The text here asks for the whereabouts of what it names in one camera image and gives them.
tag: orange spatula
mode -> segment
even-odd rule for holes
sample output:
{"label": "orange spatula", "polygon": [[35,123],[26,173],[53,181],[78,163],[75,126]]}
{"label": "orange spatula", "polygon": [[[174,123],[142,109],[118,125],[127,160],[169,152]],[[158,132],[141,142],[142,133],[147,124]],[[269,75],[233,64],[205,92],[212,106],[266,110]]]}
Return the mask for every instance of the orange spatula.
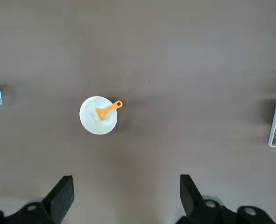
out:
{"label": "orange spatula", "polygon": [[105,119],[105,115],[113,110],[116,110],[118,108],[122,107],[122,102],[120,100],[116,101],[115,103],[113,103],[112,105],[108,106],[105,109],[99,109],[96,108],[96,113],[99,116],[100,120],[104,120]]}

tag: white bowl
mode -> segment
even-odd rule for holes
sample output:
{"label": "white bowl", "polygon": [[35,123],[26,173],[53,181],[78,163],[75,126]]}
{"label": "white bowl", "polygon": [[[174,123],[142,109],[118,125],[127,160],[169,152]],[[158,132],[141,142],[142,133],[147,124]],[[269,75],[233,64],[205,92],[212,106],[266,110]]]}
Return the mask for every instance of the white bowl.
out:
{"label": "white bowl", "polygon": [[117,111],[106,114],[105,120],[100,120],[95,109],[105,109],[112,102],[104,97],[90,97],[80,108],[80,120],[87,131],[93,134],[107,134],[114,129],[117,123]]}

